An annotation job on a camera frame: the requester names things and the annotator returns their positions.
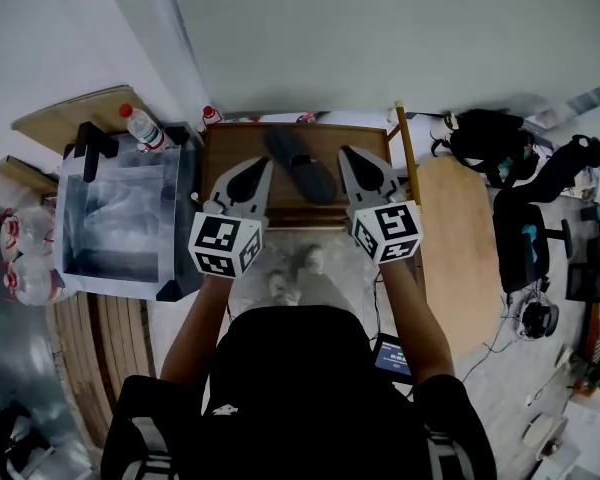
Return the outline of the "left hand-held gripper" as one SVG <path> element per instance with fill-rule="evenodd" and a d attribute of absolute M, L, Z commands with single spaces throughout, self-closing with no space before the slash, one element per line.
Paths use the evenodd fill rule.
<path fill-rule="evenodd" d="M 273 162 L 264 156 L 245 160 L 222 174 L 212 199 L 197 212 L 188 251 L 204 275 L 242 277 L 263 249 L 265 215 Z"/>

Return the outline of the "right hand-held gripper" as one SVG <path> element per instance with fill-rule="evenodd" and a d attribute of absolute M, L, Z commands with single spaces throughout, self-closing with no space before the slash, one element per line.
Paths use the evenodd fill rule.
<path fill-rule="evenodd" d="M 419 210 L 391 165 L 349 145 L 340 148 L 338 164 L 357 245 L 375 264 L 412 257 L 423 239 Z"/>

